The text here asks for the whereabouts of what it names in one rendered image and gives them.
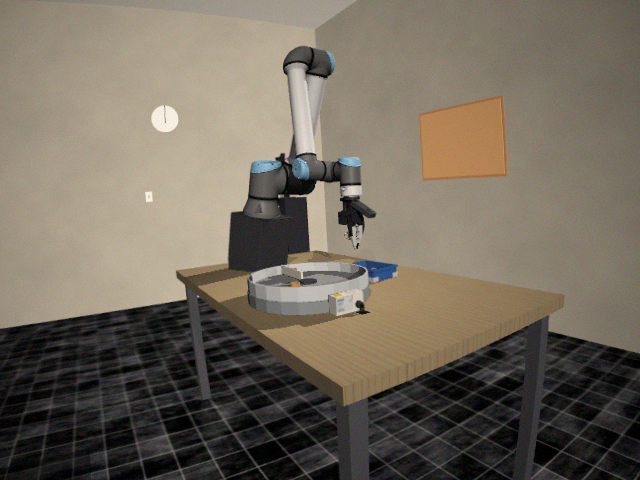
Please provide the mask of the blue crate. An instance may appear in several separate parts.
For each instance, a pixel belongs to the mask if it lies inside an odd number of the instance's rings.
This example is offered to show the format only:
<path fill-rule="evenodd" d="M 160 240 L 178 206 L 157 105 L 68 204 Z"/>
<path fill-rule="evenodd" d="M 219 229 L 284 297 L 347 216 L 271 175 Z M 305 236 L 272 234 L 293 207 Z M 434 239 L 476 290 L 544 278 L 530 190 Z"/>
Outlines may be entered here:
<path fill-rule="evenodd" d="M 382 263 L 382 262 L 367 261 L 367 260 L 351 263 L 351 264 L 365 267 L 368 270 L 368 279 L 369 279 L 369 282 L 371 283 L 379 282 L 385 279 L 398 276 L 397 264 Z M 370 270 L 370 268 L 378 268 L 378 269 Z"/>

